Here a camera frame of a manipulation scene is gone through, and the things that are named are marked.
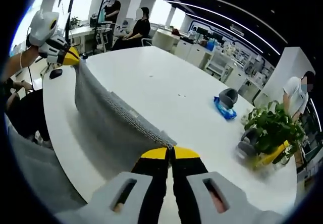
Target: round white table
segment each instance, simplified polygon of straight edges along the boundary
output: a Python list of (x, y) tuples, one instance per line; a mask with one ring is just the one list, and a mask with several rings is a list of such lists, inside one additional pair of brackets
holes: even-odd
[[(234, 106), (237, 118), (226, 121), (213, 104), (213, 97), (227, 88), (225, 84), (157, 47), (98, 54), (89, 57), (87, 65), (107, 90), (165, 131), (178, 146), (197, 152), (209, 172), (218, 172), (240, 187), (251, 204), (282, 214), (294, 206), (294, 159), (267, 178), (260, 178), (234, 157), (244, 132), (240, 118), (253, 106), (239, 97)], [(45, 117), (62, 168), (88, 202), (106, 183), (109, 153), (92, 143), (91, 132), (80, 123), (74, 103), (75, 71), (67, 66), (62, 69), (63, 74), (56, 79), (50, 80), (48, 74), (44, 77)], [(159, 223), (180, 223), (171, 170), (167, 188)]]

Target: person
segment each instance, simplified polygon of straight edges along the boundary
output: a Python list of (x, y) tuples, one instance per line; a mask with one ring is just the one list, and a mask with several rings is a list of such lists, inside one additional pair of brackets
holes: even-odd
[(141, 39), (146, 38), (150, 32), (150, 22), (149, 22), (149, 9), (147, 7), (140, 8), (143, 16), (137, 21), (133, 28), (133, 31), (127, 36), (119, 38), (112, 48), (112, 51), (139, 47), (141, 46)]
[(294, 121), (304, 113), (308, 101), (308, 92), (313, 89), (315, 74), (307, 71), (300, 79), (291, 77), (283, 87), (283, 104), (284, 110)]
[(115, 30), (118, 14), (120, 12), (121, 3), (120, 1), (115, 1), (114, 4), (110, 7), (105, 6), (105, 16), (106, 21), (111, 21), (113, 24), (110, 25), (110, 31), (107, 32), (107, 50), (111, 50), (113, 42), (113, 32)]
[(30, 66), (38, 56), (38, 47), (31, 46), (28, 50), (14, 55), (8, 59), (1, 76), (1, 93), (5, 100), (5, 113), (16, 131), (28, 138), (39, 131), (43, 146), (52, 148), (45, 120), (43, 108), (42, 90), (33, 91), (20, 99), (16, 92), (24, 87), (26, 91), (32, 90), (32, 86), (26, 81), (14, 82), (10, 77), (21, 68)]

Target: ceiling light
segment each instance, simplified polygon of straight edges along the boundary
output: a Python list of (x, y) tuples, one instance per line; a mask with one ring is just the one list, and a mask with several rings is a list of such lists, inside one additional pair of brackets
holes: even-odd
[(188, 15), (188, 16), (197, 17), (197, 18), (199, 18), (199, 19), (201, 19), (201, 20), (205, 20), (205, 21), (207, 21), (207, 22), (209, 22), (209, 23), (212, 23), (212, 24), (215, 24), (215, 25), (217, 25), (217, 26), (219, 26), (219, 27), (221, 27), (221, 28), (223, 28), (223, 29), (225, 29), (225, 30), (227, 30), (227, 31), (230, 31), (231, 33), (233, 33), (233, 34), (235, 34), (236, 36), (240, 37), (242, 40), (245, 40), (246, 42), (248, 42), (250, 45), (252, 45), (254, 48), (256, 48), (259, 52), (263, 53), (263, 51), (262, 51), (262, 50), (260, 50), (258, 47), (256, 47), (254, 44), (252, 44), (252, 43), (251, 43), (250, 41), (248, 41), (246, 38), (244, 38), (244, 37), (240, 36), (239, 34), (237, 34), (237, 33), (233, 32), (232, 30), (230, 30), (230, 29), (228, 29), (228, 28), (226, 28), (226, 27), (224, 27), (224, 26), (221, 26), (221, 25), (219, 25), (219, 24), (217, 24), (217, 23), (215, 23), (215, 22), (212, 22), (212, 21), (209, 21), (209, 20), (207, 20), (207, 19), (204, 19), (204, 18), (202, 18), (202, 17), (195, 16), (195, 15), (192, 15), (192, 14), (187, 14), (187, 15)]
[(312, 98), (311, 98), (311, 103), (312, 103), (312, 105), (313, 105), (313, 109), (314, 109), (314, 111), (315, 111), (315, 115), (316, 115), (316, 118), (317, 118), (317, 122), (318, 122), (319, 130), (320, 130), (320, 131), (322, 131), (321, 123), (319, 122), (318, 114), (317, 114), (317, 111), (316, 111), (316, 108), (315, 108), (315, 106), (314, 106), (314, 103), (313, 103)]
[(280, 55), (280, 53), (279, 53), (276, 49), (274, 49), (274, 47), (273, 47), (273, 46), (271, 46), (271, 45), (270, 45), (266, 40), (264, 40), (262, 37), (260, 37), (260, 36), (259, 36), (259, 35), (257, 35), (255, 32), (251, 31), (249, 28), (247, 28), (247, 27), (245, 27), (244, 25), (242, 25), (242, 24), (240, 24), (240, 23), (238, 23), (238, 22), (236, 22), (236, 21), (232, 20), (232, 19), (231, 19), (231, 18), (229, 18), (229, 17), (226, 17), (226, 16), (221, 15), (221, 14), (219, 14), (219, 13), (217, 13), (217, 12), (210, 11), (210, 10), (208, 10), (208, 9), (206, 9), (206, 8), (202, 8), (202, 7), (199, 7), (199, 6), (194, 6), (194, 5), (190, 5), (190, 4), (186, 4), (186, 3), (182, 3), (182, 2), (175, 2), (175, 1), (166, 1), (166, 2), (168, 2), (168, 3), (175, 3), (175, 4), (181, 4), (181, 5), (186, 5), (186, 6), (192, 6), (192, 7), (195, 7), (195, 8), (201, 9), (201, 10), (205, 10), (205, 11), (211, 12), (211, 13), (216, 14), (216, 15), (218, 15), (218, 16), (221, 16), (221, 17), (223, 17), (223, 18), (226, 18), (226, 19), (228, 19), (228, 20), (230, 20), (230, 21), (232, 21), (232, 22), (234, 22), (234, 23), (238, 24), (239, 26), (243, 27), (244, 29), (248, 30), (249, 32), (251, 32), (251, 33), (252, 33), (252, 34), (254, 34), (255, 36), (257, 36), (260, 40), (262, 40), (264, 43), (266, 43), (266, 44), (267, 44), (267, 45), (268, 45), (272, 50), (274, 50), (278, 55)]

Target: blue plastic bag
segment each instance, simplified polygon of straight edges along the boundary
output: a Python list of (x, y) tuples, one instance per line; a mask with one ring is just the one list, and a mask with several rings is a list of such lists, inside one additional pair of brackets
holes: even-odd
[(235, 112), (234, 109), (225, 109), (224, 106), (220, 104), (220, 99), (219, 97), (214, 97), (214, 104), (216, 105), (216, 108), (220, 112), (220, 114), (226, 119), (226, 120), (231, 120), (234, 119), (237, 116), (237, 113)]

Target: potted plant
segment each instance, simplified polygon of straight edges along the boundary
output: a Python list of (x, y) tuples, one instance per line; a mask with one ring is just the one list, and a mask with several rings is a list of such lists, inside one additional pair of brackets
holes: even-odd
[[(275, 112), (269, 110), (273, 103), (276, 103)], [(258, 139), (254, 148), (258, 156), (270, 155), (288, 141), (288, 147), (272, 163), (277, 163), (283, 158), (286, 158), (287, 163), (298, 150), (299, 143), (305, 136), (300, 122), (294, 122), (285, 113), (284, 105), (277, 101), (270, 102), (267, 107), (253, 109), (248, 115), (244, 129), (250, 128), (255, 128), (257, 132)]]
[(78, 17), (72, 17), (70, 19), (70, 29), (75, 29), (79, 26), (80, 20)]

